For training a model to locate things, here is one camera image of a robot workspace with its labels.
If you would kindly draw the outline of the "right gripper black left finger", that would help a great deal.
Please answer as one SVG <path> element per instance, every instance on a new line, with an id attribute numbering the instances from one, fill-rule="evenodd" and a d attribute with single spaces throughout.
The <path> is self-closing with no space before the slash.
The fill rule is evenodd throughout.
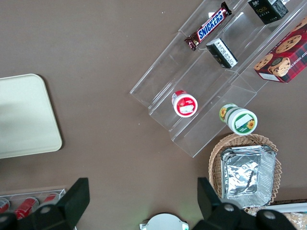
<path id="1" fill-rule="evenodd" d="M 0 214 L 2 230 L 72 230 L 90 203 L 89 180 L 79 178 L 64 196 L 49 193 L 39 204 L 27 197 L 13 212 Z"/>

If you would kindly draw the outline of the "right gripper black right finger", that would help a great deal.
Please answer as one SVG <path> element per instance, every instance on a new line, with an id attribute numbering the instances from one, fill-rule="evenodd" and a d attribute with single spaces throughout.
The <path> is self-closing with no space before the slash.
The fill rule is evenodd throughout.
<path id="1" fill-rule="evenodd" d="M 198 178 L 198 204 L 203 215 L 194 230 L 294 230 L 280 212 L 264 209 L 252 216 L 235 204 L 222 202 L 205 177 Z"/>

